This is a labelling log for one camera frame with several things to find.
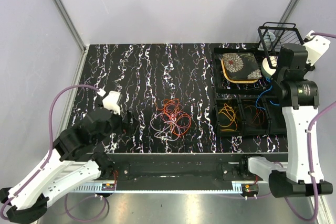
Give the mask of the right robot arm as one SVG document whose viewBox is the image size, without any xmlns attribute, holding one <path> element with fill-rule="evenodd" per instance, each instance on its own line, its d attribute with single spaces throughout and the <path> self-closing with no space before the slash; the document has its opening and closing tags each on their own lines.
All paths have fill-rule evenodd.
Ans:
<svg viewBox="0 0 336 224">
<path fill-rule="evenodd" d="M 286 123 L 288 164 L 286 168 L 263 156 L 248 156 L 238 167 L 239 176 L 250 180 L 258 176 L 268 183 L 276 198 L 330 195 L 333 185 L 326 181 L 320 167 L 316 120 L 321 113 L 319 91 L 307 80 L 305 46 L 286 43 L 280 48 L 272 89 L 279 100 Z"/>
</svg>

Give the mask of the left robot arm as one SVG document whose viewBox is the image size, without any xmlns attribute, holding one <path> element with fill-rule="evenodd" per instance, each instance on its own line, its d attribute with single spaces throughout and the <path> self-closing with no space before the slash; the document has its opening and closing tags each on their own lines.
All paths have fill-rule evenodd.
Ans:
<svg viewBox="0 0 336 224">
<path fill-rule="evenodd" d="M 56 201 L 90 180 L 117 179 L 118 171 L 104 152 L 93 153 L 77 170 L 57 176 L 111 134 L 133 134 L 135 119 L 127 119 L 107 109 L 88 113 L 75 125 L 61 132 L 52 149 L 16 186 L 1 189 L 1 218 L 12 223 L 33 223 Z"/>
</svg>

